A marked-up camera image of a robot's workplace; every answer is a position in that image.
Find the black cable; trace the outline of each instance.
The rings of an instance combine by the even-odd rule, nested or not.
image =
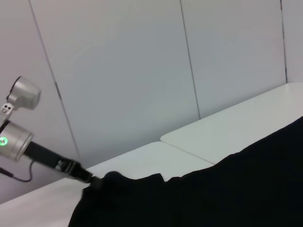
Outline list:
[[[17,181],[21,181],[21,182],[30,182],[32,179],[33,179],[33,171],[32,171],[32,166],[33,166],[33,163],[34,163],[35,161],[32,161],[31,163],[30,163],[30,165],[29,165],[29,179],[28,180],[23,180],[23,179],[20,179],[20,178],[18,178],[18,177],[15,177],[12,173],[10,173],[9,171],[7,171],[7,170],[5,170],[5,169],[2,169],[2,168],[0,168],[0,174],[4,174],[4,175],[6,175],[6,176],[8,176],[8,177],[12,177],[12,178],[14,178],[15,180],[17,180]]]

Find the black fabric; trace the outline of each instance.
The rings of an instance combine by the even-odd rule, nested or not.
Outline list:
[[[271,224],[303,214],[303,118],[168,182],[160,174],[131,180],[108,173],[83,190],[69,226],[255,226],[271,213]]]

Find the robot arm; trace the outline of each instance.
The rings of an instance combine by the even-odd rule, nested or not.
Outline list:
[[[83,169],[79,162],[62,157],[32,142],[33,133],[9,121],[13,111],[20,107],[34,109],[39,102],[40,93],[40,89],[24,77],[19,77],[13,84],[7,96],[7,103],[0,110],[0,155],[15,162],[25,155],[69,178],[91,183],[96,177]],[[12,174],[3,169],[1,173],[12,177]]]

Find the panel seam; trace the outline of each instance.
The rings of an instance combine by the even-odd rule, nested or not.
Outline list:
[[[53,69],[52,69],[51,63],[49,61],[47,52],[46,52],[46,48],[45,48],[45,45],[44,45],[44,42],[43,42],[43,39],[42,39],[42,36],[41,36],[41,32],[40,32],[40,29],[39,29],[39,26],[38,26],[38,22],[37,22],[35,13],[34,13],[34,9],[33,9],[31,0],[28,0],[28,3],[29,3],[29,7],[30,7],[30,10],[31,10],[34,22],[35,22],[35,26],[36,26],[36,29],[37,29],[37,32],[38,32],[38,35],[39,35],[39,39],[40,39],[40,42],[41,42],[41,45],[42,45],[42,48],[43,48],[43,51],[44,51],[44,54],[45,54],[45,58],[46,58],[46,61],[47,61],[47,64],[48,64],[48,68],[49,68],[49,70],[51,72],[54,85],[55,85],[55,87],[57,89],[57,93],[58,93],[58,96],[59,96],[59,99],[60,99],[60,102],[61,102],[61,106],[62,106],[62,109],[63,109],[63,112],[64,112],[64,116],[65,116],[65,119],[66,119],[66,122],[67,122],[67,125],[68,125],[68,128],[69,128],[69,131],[71,133],[71,138],[72,138],[72,141],[73,141],[74,146],[76,148],[78,160],[81,161],[81,156],[80,156],[80,152],[79,152],[79,149],[78,149],[78,146],[77,146],[77,143],[76,143],[76,139],[75,139],[74,134],[73,134],[73,132],[71,130],[71,123],[70,123],[69,118],[67,116],[67,113],[66,113],[63,101],[62,101],[62,97],[61,97],[61,94],[60,94],[60,91],[59,91],[59,87],[58,87],[58,84],[56,82],[56,78],[55,78],[55,76],[53,74]]]
[[[284,64],[285,64],[285,79],[286,84],[288,83],[288,77],[287,77],[287,66],[286,66],[286,47],[285,47],[285,32],[284,32],[284,18],[283,18],[283,6],[282,6],[282,0],[280,0],[281,5],[281,17],[282,17],[282,35],[283,35],[283,50],[284,50]]]
[[[186,40],[186,46],[187,46],[187,53],[188,53],[190,71],[191,71],[191,76],[192,76],[192,79],[193,79],[194,92],[195,92],[195,97],[196,97],[196,104],[197,104],[197,108],[198,108],[198,115],[199,115],[199,119],[201,119],[200,108],[199,108],[199,103],[198,103],[198,97],[197,97],[197,92],[196,92],[195,78],[194,78],[194,73],[193,73],[193,67],[192,67],[191,58],[190,58],[190,54],[189,54],[189,46],[188,46],[187,32],[186,32],[185,21],[184,21],[183,6],[182,6],[182,2],[181,1],[182,0],[180,0],[180,7],[181,7],[181,14],[182,14],[184,33],[185,33],[185,40]]]
[[[204,159],[204,158],[201,158],[201,157],[199,157],[199,156],[197,156],[197,155],[194,155],[194,154],[192,154],[192,153],[189,153],[189,152],[187,152],[187,151],[185,151],[185,150],[183,150],[183,149],[181,149],[181,148],[178,148],[178,147],[176,147],[176,146],[174,146],[174,145],[172,145],[172,144],[170,144],[170,143],[168,143],[168,142],[165,142],[165,141],[162,141],[163,143],[166,143],[167,145],[169,145],[169,146],[172,146],[172,147],[174,147],[174,148],[177,148],[178,150],[181,150],[181,151],[183,151],[183,152],[185,152],[185,153],[187,153],[187,154],[189,154],[189,155],[191,155],[191,156],[194,156],[194,157],[196,157],[196,158],[198,158],[198,159],[201,159],[201,160],[203,160],[203,161],[205,161],[205,162],[208,162],[208,163],[210,163],[210,164],[212,164],[212,165],[215,165],[215,163],[213,163],[213,162],[210,162],[210,161],[207,161],[206,159]]]

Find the white table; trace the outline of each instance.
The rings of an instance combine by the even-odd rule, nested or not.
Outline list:
[[[291,83],[168,133],[161,141],[215,164],[301,116],[303,83]]]
[[[89,168],[103,177],[110,171],[139,179],[161,173],[164,180],[212,166],[162,142],[155,142]],[[62,179],[0,205],[3,227],[66,227],[87,184]]]

